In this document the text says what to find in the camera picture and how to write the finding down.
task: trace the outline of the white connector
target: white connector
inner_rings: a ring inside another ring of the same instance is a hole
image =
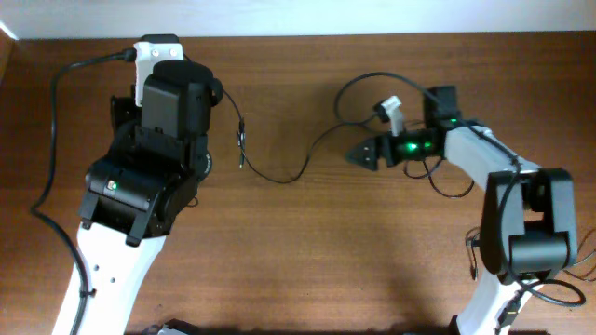
[[[180,43],[137,42],[134,44],[137,49],[137,81],[135,83],[134,102],[137,106],[142,105],[142,88],[145,80],[153,73],[153,67],[163,60],[183,60],[183,46]]]
[[[397,96],[381,102],[385,114],[389,117],[391,124],[391,135],[398,136],[403,130],[403,113],[400,111],[401,101]]]

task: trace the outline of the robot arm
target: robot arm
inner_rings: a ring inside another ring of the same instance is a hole
[[[462,168],[485,191],[480,248],[486,271],[464,312],[452,320],[450,334],[507,334],[515,316],[532,295],[513,279],[508,265],[522,283],[538,290],[541,281],[554,278],[576,259],[571,177],[562,169],[543,169],[518,157],[488,127],[472,120],[463,121],[457,110],[454,87],[434,87],[430,91],[444,105],[439,108],[434,101],[425,99],[426,128],[395,129],[393,125],[403,124],[403,120],[392,119],[402,117],[392,110],[399,106],[380,103],[375,111],[382,121],[391,121],[391,132],[364,141],[346,159],[377,170],[380,157],[388,167],[393,167],[405,160],[440,156]],[[511,155],[481,136],[500,144],[517,157],[521,166],[520,181],[512,188],[500,221],[497,221],[497,209],[518,167],[511,161]],[[524,221],[525,208],[544,213],[543,219]]]
[[[149,267],[211,168],[210,109],[222,84],[182,60],[175,35],[147,35],[135,49],[134,97],[112,98],[115,138],[89,168],[79,209],[90,295],[78,334],[124,333]],[[74,269],[53,334],[70,333],[80,285]]]

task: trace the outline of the black cable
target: black cable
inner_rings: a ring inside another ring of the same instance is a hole
[[[426,88],[418,85],[416,82],[414,82],[413,80],[404,77],[403,75],[399,75],[399,74],[393,74],[393,73],[389,73],[389,72],[373,72],[373,73],[367,73],[367,74],[362,74],[357,76],[356,78],[350,80],[349,82],[347,82],[347,84],[345,84],[340,90],[339,92],[337,92],[337,95],[335,96],[335,100],[333,102],[333,113],[335,114],[335,117],[340,120],[342,123],[348,124],[348,125],[359,125],[362,123],[366,123],[370,120],[372,120],[375,115],[371,116],[369,119],[366,119],[364,121],[346,121],[339,113],[339,101],[342,98],[342,96],[344,95],[345,91],[351,87],[352,85],[356,84],[357,82],[359,82],[360,80],[366,79],[366,78],[371,78],[371,77],[376,77],[376,76],[384,76],[384,77],[389,77],[389,78],[394,78],[394,79],[398,79],[408,85],[410,85],[411,87],[417,89],[418,91],[420,91],[422,94],[424,94],[425,96],[427,96],[429,99],[435,101],[438,105],[441,105],[440,100],[435,97],[434,94],[430,93]]]
[[[54,176],[56,174],[56,140],[57,140],[57,134],[58,134],[58,121],[57,121],[58,117],[57,117],[57,107],[56,107],[57,103],[56,102],[57,102],[58,82],[63,75],[65,75],[66,73],[68,73],[69,71],[71,71],[73,69],[77,69],[77,68],[81,68],[81,67],[85,67],[85,66],[93,65],[93,64],[100,64],[100,63],[107,62],[110,60],[128,60],[131,55],[131,52],[132,51],[130,51],[130,49],[127,49],[123,52],[118,52],[118,53],[115,53],[112,55],[99,57],[99,58],[91,59],[91,60],[78,61],[78,62],[69,64],[69,65],[66,65],[66,66],[62,67],[56,74],[54,74],[54,76],[52,77],[52,80],[50,82],[50,86],[49,86],[50,104],[51,104],[51,136],[50,136],[50,142],[49,142],[48,175],[47,175],[47,181],[46,181],[46,186],[44,187],[44,191],[42,192],[41,195],[39,195],[39,198],[37,198],[37,200],[32,204],[29,211],[31,212],[31,214],[33,216],[35,216],[36,218],[41,220],[49,228],[51,228],[54,232],[56,232],[56,234],[59,236],[59,238],[62,240],[62,242],[69,249],[71,256],[74,259],[74,265],[76,266],[76,270],[79,273],[79,277],[80,277],[80,281],[81,281],[80,300],[79,300],[78,308],[76,310],[76,317],[74,319],[73,327],[71,328],[71,334],[76,334],[78,332],[78,329],[81,325],[81,321],[83,319],[83,315],[85,314],[85,308],[87,306],[87,297],[89,294],[92,294],[91,292],[88,291],[87,269],[85,268],[85,264],[83,263],[81,255],[78,252],[77,248],[75,247],[73,240],[71,240],[71,238],[68,236],[68,234],[66,234],[66,232],[64,232],[62,227],[57,222],[52,220],[48,215],[39,211],[39,208],[44,204],[44,202],[47,200],[47,197],[49,196],[52,185],[54,183]]]
[[[418,175],[418,176],[413,176],[410,174],[410,172],[408,172],[408,163],[410,163],[410,161],[405,161],[403,163],[403,174],[406,175],[406,177],[408,178],[412,178],[412,179],[424,179],[427,177],[430,177],[430,175],[432,175],[433,173],[435,173],[435,171],[437,170],[437,168],[440,167],[440,164],[445,160],[445,158],[441,158],[439,159],[439,161],[437,161],[437,163],[434,165],[434,167],[432,167],[432,169],[422,175]]]
[[[405,128],[405,125],[409,125],[409,126],[418,126],[418,125],[423,125],[425,122],[423,120],[405,120],[403,121],[403,125]]]
[[[443,191],[441,191],[439,189],[439,187],[437,187],[437,185],[435,185],[435,182],[432,179],[430,170],[428,169],[428,165],[427,165],[427,161],[426,160],[423,160],[422,161],[422,165],[425,167],[425,171],[427,172],[427,175],[428,175],[428,182],[430,182],[430,186],[432,187],[432,189],[435,190],[436,193],[438,193],[438,194],[440,194],[440,195],[442,195],[442,196],[444,196],[446,198],[460,199],[460,198],[463,198],[464,196],[468,195],[470,192],[472,192],[472,189],[474,189],[475,182],[472,181],[469,184],[468,188],[463,193],[461,193],[461,194],[446,194]]]
[[[198,206],[198,198],[195,196],[195,197],[193,198],[193,200],[195,200],[195,202],[193,202],[192,204],[188,204],[188,205],[186,205],[188,208],[195,208],[195,207],[197,207],[197,206]]]
[[[576,263],[574,263],[573,265],[570,266],[570,268],[572,267],[576,267],[588,260],[590,260],[592,257],[594,257],[596,255],[596,249],[594,249],[590,254],[588,254],[588,256],[584,257],[581,261],[577,261]],[[596,266],[594,266],[591,270],[589,270],[586,274],[584,275],[576,275],[574,273],[572,273],[569,270],[563,270],[566,274],[570,275],[571,277],[583,281],[583,282],[587,282],[587,283],[593,283],[596,282],[596,277],[593,278],[587,278],[589,275],[591,275],[594,271],[596,271]]]
[[[240,113],[240,109],[238,108],[238,106],[236,105],[236,102],[234,101],[234,99],[232,99],[232,96],[230,96],[230,94],[224,89],[223,90],[223,94],[230,100],[230,102],[232,103],[232,106],[234,106],[234,110],[237,113],[238,116],[238,120],[240,122],[242,122],[242,114]],[[250,161],[250,159],[247,156],[246,153],[246,146],[244,144],[244,141],[241,139],[241,134],[237,131],[236,135],[237,135],[237,142],[238,145],[240,147],[240,151],[241,153],[244,155],[244,160],[246,161],[246,163],[249,165],[249,168],[252,169],[252,171],[254,171],[254,173],[256,173],[257,175],[259,175],[260,177],[264,178],[267,181],[271,181],[274,183],[278,183],[278,184],[289,184],[295,181],[298,181],[302,175],[305,173],[306,168],[308,167],[308,164],[310,163],[310,159],[312,157],[312,154],[315,150],[315,147],[317,146],[317,144],[322,141],[325,137],[327,137],[327,135],[333,133],[336,129],[343,127],[343,126],[360,126],[360,127],[365,127],[366,123],[370,122],[371,120],[374,119],[374,116],[369,117],[368,119],[365,119],[363,121],[357,122],[357,123],[340,123],[337,124],[333,127],[330,127],[329,129],[325,130],[322,134],[320,134],[315,141],[313,142],[313,144],[310,146],[310,149],[308,150],[308,153],[306,154],[306,159],[302,164],[302,167],[300,168],[300,170],[298,171],[298,173],[285,180],[285,181],[281,181],[281,180],[277,180],[271,177],[266,176],[265,174],[263,174],[263,172],[259,171],[259,169],[257,169],[252,162]]]

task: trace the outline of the white plug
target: white plug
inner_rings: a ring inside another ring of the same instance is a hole
[[[391,124],[391,135],[397,137],[403,130],[403,113],[400,111],[401,101],[397,96],[381,102],[385,114],[389,117]]]

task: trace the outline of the wooden table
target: wooden table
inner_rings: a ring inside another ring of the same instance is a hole
[[[73,266],[57,236],[28,213],[47,177],[49,78],[63,64],[133,42],[14,46],[0,89],[1,333],[49,333]],[[466,117],[484,121],[522,156],[568,169],[578,235],[594,227],[596,33],[184,38],[183,46],[235,98],[246,116],[250,158],[271,176],[298,171],[312,141],[335,124],[333,97],[345,82],[390,71],[426,87],[457,85]],[[109,98],[128,95],[134,75],[133,64],[115,62],[61,82],[58,172],[44,210],[72,237],[86,169],[112,140]],[[408,119],[422,117],[420,94],[388,78],[354,86],[342,108],[346,117],[362,118],[392,94]],[[447,325],[463,310],[476,287],[464,233],[480,223],[480,189],[449,200],[427,181],[405,178],[401,167],[373,173],[349,165],[344,153],[370,136],[357,128],[325,140],[299,181],[276,185],[238,169],[236,128],[225,100],[212,113],[214,169],[201,183],[200,205],[178,217],[141,287],[129,331],[173,317],[201,326],[407,330]],[[449,165],[436,176],[445,192],[468,183]],[[581,254],[595,244],[592,238]],[[532,299],[515,328],[591,334],[596,288],[577,285],[586,306]]]

